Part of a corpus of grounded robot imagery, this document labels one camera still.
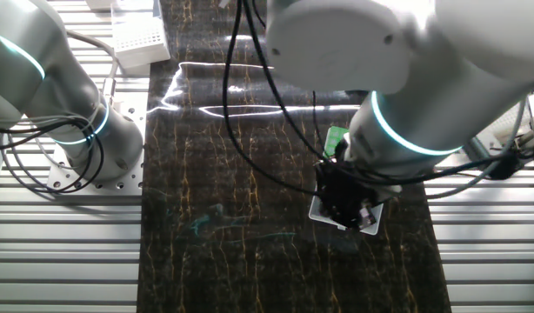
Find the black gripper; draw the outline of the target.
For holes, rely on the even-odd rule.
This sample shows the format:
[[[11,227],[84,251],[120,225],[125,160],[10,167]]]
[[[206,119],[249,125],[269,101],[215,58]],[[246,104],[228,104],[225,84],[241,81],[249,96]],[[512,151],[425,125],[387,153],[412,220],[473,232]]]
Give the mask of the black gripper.
[[[319,162],[315,165],[317,195],[321,200],[321,213],[349,229],[364,230],[377,219],[372,208],[377,204],[374,189],[363,186],[356,179]]]

